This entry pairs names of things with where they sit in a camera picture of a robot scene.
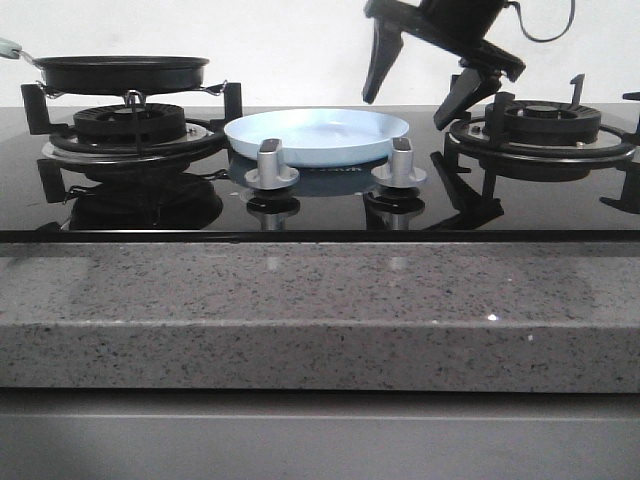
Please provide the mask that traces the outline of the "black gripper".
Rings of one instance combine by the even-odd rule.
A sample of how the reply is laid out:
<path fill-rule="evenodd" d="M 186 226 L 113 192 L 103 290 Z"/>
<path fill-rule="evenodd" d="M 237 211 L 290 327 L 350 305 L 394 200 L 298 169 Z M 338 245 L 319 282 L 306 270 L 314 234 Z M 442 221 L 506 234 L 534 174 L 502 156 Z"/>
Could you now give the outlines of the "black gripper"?
<path fill-rule="evenodd" d="M 514 81 L 525 69 L 521 59 L 485 40 L 503 8 L 502 1 L 422 1 L 417 6 L 402 1 L 367 2 L 364 13 L 374 20 L 374 36 L 363 101 L 375 101 L 403 48 L 402 34 L 408 33 L 472 67 L 452 76 L 450 91 L 434 114 L 438 130 L 461 119 L 469 108 L 500 89 L 499 72 Z"/>

